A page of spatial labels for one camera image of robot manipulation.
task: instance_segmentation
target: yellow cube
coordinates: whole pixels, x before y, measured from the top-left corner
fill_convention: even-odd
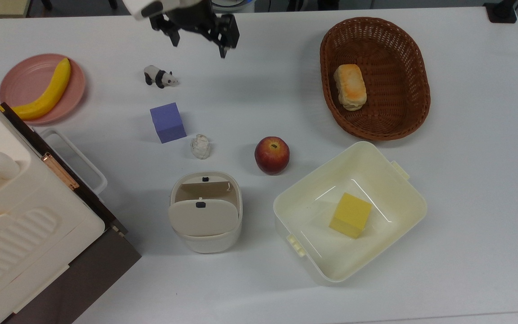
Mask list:
[[[356,239],[365,228],[372,207],[370,203],[344,193],[329,227]]]

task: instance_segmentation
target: panda figurine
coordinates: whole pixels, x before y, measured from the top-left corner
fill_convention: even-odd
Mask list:
[[[167,73],[153,65],[144,68],[143,72],[145,74],[145,82],[148,85],[152,85],[155,82],[158,87],[163,89],[165,86],[174,86],[178,83],[178,80],[173,76],[173,72],[169,71]]]

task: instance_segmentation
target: wicker basket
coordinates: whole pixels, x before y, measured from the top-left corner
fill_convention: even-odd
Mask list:
[[[356,111],[339,103],[333,73],[357,64],[367,101]],[[340,127],[357,137],[386,141],[405,137],[423,124],[430,92],[423,57],[409,34],[380,18],[358,17],[332,27],[321,43],[325,101]]]

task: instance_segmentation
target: red apple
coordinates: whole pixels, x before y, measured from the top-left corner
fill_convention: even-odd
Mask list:
[[[255,147],[255,162],[266,174],[279,174],[289,163],[289,146],[279,137],[265,137]]]

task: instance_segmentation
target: robotic arm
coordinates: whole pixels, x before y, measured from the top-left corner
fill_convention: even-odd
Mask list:
[[[123,0],[123,3],[136,20],[149,18],[152,28],[167,35],[175,47],[179,43],[179,29],[199,33],[214,42],[219,46],[221,58],[239,41],[235,17],[216,16],[210,0]]]

